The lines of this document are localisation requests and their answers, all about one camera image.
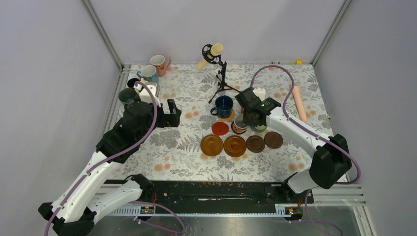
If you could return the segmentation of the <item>light green mug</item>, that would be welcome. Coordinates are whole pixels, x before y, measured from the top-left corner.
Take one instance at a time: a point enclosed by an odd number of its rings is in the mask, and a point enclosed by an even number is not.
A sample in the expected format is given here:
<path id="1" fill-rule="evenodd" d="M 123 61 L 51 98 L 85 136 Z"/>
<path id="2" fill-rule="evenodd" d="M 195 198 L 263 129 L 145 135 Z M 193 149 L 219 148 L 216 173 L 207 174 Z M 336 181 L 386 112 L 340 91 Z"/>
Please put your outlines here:
<path id="1" fill-rule="evenodd" d="M 267 129 L 267 126 L 265 125 L 249 126 L 249 127 L 255 133 L 263 133 Z"/>

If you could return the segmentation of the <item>small pink mug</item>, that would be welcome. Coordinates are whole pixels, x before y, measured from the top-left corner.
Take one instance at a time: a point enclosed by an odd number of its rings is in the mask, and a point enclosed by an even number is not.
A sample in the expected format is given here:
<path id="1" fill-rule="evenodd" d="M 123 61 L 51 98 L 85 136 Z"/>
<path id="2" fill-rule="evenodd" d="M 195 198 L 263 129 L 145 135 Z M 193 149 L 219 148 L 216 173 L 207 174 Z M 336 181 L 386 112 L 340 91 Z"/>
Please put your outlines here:
<path id="1" fill-rule="evenodd" d="M 247 126 L 244 122 L 243 122 L 243 114 L 239 114 L 235 117 L 234 121 L 237 123 L 238 126 L 240 127 L 245 127 Z"/>

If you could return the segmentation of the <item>woven rattan coaster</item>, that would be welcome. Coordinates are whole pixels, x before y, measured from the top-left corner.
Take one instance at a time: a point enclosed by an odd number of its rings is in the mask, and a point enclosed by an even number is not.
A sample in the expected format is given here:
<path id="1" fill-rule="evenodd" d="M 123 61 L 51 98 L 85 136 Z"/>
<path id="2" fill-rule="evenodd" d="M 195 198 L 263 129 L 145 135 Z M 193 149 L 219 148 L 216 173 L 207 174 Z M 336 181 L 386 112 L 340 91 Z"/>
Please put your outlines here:
<path id="1" fill-rule="evenodd" d="M 217 116 L 217 118 L 221 122 L 232 122 L 235 119 L 235 116 L 236 116 L 235 110 L 232 109 L 231 114 L 227 118 L 221 118 L 219 116 Z"/>

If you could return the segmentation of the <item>dark blue mug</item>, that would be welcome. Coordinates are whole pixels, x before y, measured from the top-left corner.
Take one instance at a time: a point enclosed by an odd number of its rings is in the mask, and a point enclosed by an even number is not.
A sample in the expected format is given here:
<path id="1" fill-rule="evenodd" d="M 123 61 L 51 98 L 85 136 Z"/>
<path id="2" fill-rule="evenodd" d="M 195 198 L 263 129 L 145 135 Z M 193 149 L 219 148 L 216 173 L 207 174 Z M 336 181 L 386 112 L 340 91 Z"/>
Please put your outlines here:
<path id="1" fill-rule="evenodd" d="M 211 109 L 210 114 L 218 116 L 219 118 L 228 118 L 232 114 L 233 99 L 227 95 L 222 95 L 216 98 L 214 107 Z"/>

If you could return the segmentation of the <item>red round coaster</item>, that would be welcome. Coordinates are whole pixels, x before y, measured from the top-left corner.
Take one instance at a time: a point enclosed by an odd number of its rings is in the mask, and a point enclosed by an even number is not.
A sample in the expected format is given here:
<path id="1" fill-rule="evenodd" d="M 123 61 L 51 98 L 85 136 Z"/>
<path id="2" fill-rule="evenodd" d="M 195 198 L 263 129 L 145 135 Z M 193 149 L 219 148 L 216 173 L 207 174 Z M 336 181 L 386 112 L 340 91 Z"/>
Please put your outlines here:
<path id="1" fill-rule="evenodd" d="M 211 130 L 213 134 L 222 136 L 229 132 L 229 126 L 224 122 L 216 122 L 212 125 Z"/>

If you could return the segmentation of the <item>brown wooden knob lid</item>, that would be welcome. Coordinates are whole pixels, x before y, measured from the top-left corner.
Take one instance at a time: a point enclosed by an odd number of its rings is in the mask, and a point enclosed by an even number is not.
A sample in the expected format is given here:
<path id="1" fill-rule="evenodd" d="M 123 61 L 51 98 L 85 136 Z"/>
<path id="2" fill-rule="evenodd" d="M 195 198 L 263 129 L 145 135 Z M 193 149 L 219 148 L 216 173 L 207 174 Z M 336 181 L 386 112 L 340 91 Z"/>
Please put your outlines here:
<path id="1" fill-rule="evenodd" d="M 223 149 L 230 157 L 240 157 L 246 152 L 246 141 L 237 135 L 230 136 L 224 141 Z"/>

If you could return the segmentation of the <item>brown wooden coaster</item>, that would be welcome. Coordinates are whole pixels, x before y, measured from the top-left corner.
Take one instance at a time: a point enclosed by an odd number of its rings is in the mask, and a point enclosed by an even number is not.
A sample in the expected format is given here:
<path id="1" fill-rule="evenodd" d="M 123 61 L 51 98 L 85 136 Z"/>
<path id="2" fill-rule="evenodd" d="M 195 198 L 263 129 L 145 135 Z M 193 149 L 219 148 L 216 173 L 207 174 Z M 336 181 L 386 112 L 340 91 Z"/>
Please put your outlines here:
<path id="1" fill-rule="evenodd" d="M 206 135 L 201 139 L 200 148 L 207 156 L 217 156 L 223 150 L 223 140 L 218 135 Z"/>

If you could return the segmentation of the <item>salmon mug with handle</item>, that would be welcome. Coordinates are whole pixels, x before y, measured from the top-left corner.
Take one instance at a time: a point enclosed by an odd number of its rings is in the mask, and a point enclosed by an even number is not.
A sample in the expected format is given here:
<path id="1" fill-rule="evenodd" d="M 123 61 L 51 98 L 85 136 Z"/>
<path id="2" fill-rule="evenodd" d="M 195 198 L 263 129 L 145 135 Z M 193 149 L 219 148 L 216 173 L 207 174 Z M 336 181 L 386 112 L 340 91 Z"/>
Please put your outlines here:
<path id="1" fill-rule="evenodd" d="M 159 77 L 164 77 L 166 75 L 171 61 L 170 57 L 164 57 L 163 55 L 155 55 L 150 59 L 150 63 L 156 67 Z"/>

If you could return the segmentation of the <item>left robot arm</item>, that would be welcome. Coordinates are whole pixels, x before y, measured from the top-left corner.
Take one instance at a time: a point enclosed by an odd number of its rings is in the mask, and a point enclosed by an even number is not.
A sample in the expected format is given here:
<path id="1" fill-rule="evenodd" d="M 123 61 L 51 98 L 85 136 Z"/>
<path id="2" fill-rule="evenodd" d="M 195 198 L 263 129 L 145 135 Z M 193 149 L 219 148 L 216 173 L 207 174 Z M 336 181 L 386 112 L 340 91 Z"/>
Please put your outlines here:
<path id="1" fill-rule="evenodd" d="M 48 221 L 45 235 L 52 228 L 59 236 L 86 236 L 105 215 L 129 202 L 154 200 L 153 183 L 143 174 L 133 175 L 116 190 L 101 197 L 96 192 L 109 175 L 118 169 L 156 128 L 178 127 L 181 110 L 173 99 L 167 100 L 170 112 L 163 106 L 136 100 L 125 105 L 122 117 L 96 145 L 90 161 L 57 200 L 38 208 Z"/>

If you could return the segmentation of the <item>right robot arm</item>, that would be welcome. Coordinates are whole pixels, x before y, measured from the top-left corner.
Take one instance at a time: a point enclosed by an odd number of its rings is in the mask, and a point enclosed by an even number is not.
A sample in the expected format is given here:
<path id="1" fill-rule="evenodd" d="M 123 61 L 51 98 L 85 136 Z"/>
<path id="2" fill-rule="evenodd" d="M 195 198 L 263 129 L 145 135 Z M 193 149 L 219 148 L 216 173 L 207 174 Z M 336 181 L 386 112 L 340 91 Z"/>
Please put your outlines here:
<path id="1" fill-rule="evenodd" d="M 311 166 L 284 181 L 282 196 L 293 203 L 302 192 L 320 187 L 330 189 L 352 167 L 347 156 L 346 139 L 336 134 L 330 136 L 315 131 L 299 119 L 288 114 L 276 100 L 261 100 L 253 88 L 247 88 L 235 96 L 243 107 L 243 123 L 248 126 L 265 125 L 300 146 L 311 158 Z"/>

